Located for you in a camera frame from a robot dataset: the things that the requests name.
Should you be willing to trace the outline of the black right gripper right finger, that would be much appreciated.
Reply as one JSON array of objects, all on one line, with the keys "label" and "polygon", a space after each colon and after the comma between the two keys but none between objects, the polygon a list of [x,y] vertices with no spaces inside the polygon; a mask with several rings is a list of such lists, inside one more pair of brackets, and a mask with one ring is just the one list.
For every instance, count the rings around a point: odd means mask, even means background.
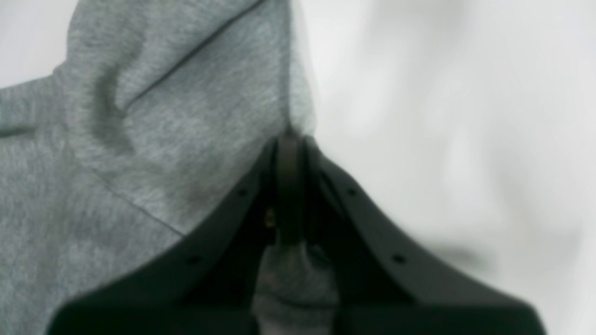
[{"label": "black right gripper right finger", "polygon": [[305,237],[330,259],[337,335],[544,335],[534,308],[464,275],[397,227],[310,136]]}]

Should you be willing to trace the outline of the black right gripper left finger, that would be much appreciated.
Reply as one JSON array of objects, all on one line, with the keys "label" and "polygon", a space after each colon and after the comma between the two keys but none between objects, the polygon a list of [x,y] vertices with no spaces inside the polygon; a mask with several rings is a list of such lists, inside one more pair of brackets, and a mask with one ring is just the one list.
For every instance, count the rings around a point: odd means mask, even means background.
[{"label": "black right gripper left finger", "polygon": [[268,244],[303,238],[300,138],[266,144],[200,226],[157,259],[66,304],[51,335],[254,335],[251,314]]}]

